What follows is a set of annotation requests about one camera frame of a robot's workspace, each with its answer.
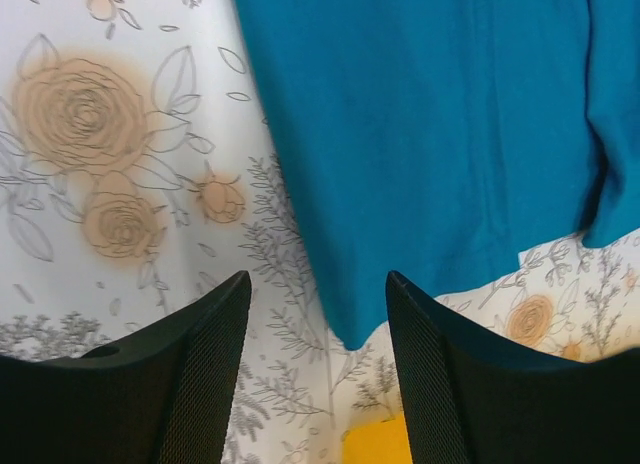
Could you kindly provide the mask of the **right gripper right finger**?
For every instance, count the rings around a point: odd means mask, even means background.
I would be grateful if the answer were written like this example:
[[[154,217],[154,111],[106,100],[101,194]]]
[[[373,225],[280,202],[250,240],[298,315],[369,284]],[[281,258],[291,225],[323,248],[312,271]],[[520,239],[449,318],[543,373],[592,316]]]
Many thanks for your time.
[[[639,351],[592,363],[513,342],[398,272],[388,322],[416,463],[635,463]]]

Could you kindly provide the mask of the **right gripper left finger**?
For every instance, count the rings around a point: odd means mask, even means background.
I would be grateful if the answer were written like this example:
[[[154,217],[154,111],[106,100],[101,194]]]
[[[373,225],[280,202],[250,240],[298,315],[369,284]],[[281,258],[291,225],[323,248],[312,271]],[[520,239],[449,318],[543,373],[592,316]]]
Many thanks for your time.
[[[5,463],[217,463],[243,352],[251,279],[77,357],[1,360]]]

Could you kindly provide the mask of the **blue t shirt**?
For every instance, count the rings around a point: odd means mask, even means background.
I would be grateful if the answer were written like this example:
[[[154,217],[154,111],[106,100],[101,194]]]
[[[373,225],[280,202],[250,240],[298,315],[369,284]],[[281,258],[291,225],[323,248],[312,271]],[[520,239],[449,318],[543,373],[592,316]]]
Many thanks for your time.
[[[639,226],[639,0],[234,0],[326,320]]]

